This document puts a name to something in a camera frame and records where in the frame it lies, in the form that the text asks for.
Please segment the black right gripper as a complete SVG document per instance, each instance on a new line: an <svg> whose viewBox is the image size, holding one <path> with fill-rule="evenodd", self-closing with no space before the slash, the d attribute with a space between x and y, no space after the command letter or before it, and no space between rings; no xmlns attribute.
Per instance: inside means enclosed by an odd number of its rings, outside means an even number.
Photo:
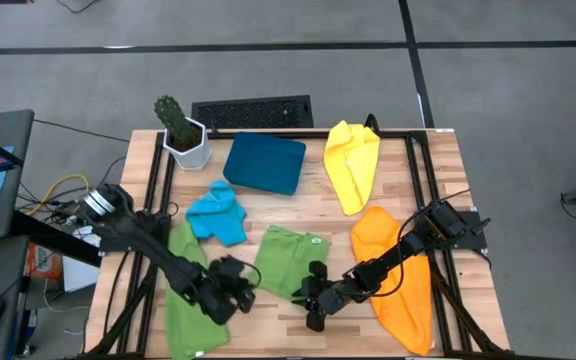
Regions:
<svg viewBox="0 0 576 360"><path fill-rule="evenodd" d="M339 280L316 277L315 292L310 286L302 286L292 294L292 304L301 307L314 307L309 311L306 326L315 332L325 330L325 317L334 315L351 302L361 303L369 297L369 292L362 289L359 281L350 274L343 274Z"/></svg>

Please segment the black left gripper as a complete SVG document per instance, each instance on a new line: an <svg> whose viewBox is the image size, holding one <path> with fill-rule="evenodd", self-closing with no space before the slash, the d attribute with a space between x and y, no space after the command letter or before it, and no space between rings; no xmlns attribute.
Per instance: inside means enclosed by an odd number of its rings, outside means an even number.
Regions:
<svg viewBox="0 0 576 360"><path fill-rule="evenodd" d="M256 299L253 288L236 293L240 285L241 272L233 269L215 271L194 271L188 275L189 289L187 302L209 310L209 317L217 324L224 325L238 310L249 313Z"/></svg>

